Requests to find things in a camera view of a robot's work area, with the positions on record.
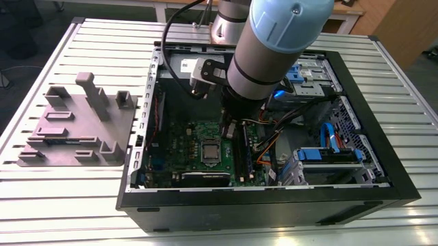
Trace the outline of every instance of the black strap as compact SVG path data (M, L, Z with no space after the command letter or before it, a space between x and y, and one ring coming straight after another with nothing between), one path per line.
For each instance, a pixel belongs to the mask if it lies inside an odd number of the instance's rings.
M256 80L254 78L252 78L250 76L248 76L245 74L245 72L241 70L241 68L238 67L238 64L237 64L237 61L234 60L234 56L232 57L232 61L233 61L233 65L238 71L238 73L241 74L241 76L250 82L258 84L258 85L262 85L262 86L270 86L270 85L274 85L276 83L278 83L281 80L276 80L276 81L270 81L270 82L264 82L264 81L258 81Z
M225 21L229 21L229 22L233 22L233 23L242 23L245 22L246 18L242 18L242 19L234 19L234 18L230 18L228 16L225 16L224 14L221 14L218 11L217 11L217 15L220 16L221 19L224 19Z

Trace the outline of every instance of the orange wire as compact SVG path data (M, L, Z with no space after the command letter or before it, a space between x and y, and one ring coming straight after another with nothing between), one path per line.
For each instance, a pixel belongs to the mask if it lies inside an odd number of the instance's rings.
M265 123L266 121L262 120L262 112L264 112L264 110L260 110L260 113L258 113L258 121L262 122L262 123Z
M257 158L257 161L256 163L257 164L265 164L265 165L269 165L269 163L264 162L264 161L260 161L264 153L266 152L266 150L270 148L272 144L274 143L276 139L278 139L278 135L276 136L276 138L273 139L273 141L268 144L266 148L264 149L262 153L260 154L258 158Z
M339 138L336 136L335 136L335 140L336 140L336 145L340 148L341 147L341 144L339 143Z
M341 147L345 147L345 145L344 145L344 143L343 143L343 141L341 141L341 139L340 139L340 137L339 137L337 132L335 133L335 138L336 138L336 142L337 142L339 147L340 147L340 146L341 146Z

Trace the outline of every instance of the motherboard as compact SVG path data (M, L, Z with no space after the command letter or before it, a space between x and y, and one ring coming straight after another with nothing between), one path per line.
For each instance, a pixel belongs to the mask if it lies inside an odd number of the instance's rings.
M249 123L244 129L250 151L258 140L256 126ZM238 166L244 163L234 158L232 140L221 138L217 122L170 122L165 133L165 153L162 158L150 155L146 159L145 165L153 170L149 175L153 188L262 186L265 183L261 168L250 170L246 179L237 177Z

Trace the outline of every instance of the workbench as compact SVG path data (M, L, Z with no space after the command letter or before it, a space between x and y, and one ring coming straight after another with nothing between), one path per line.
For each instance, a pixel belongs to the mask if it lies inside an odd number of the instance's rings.
M117 245L424 245L438 243L438 117L379 42L320 34L309 47L337 51L419 190L421 199L345 224L209 232L144 233L117 212L122 167L21 168L49 86L92 72L106 95L141 96L153 41L164 24L74 19L0 137L0 243ZM208 28L173 24L168 41L208 43Z

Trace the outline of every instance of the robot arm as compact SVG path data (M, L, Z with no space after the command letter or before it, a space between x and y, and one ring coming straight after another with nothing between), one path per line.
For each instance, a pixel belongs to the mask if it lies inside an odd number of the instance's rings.
M315 41L332 8L333 0L252 1L225 77L216 72L220 84L226 84L221 88L221 103L232 119L249 117L260 108Z
M221 0L210 26L210 42L236 45L248 19L250 0Z

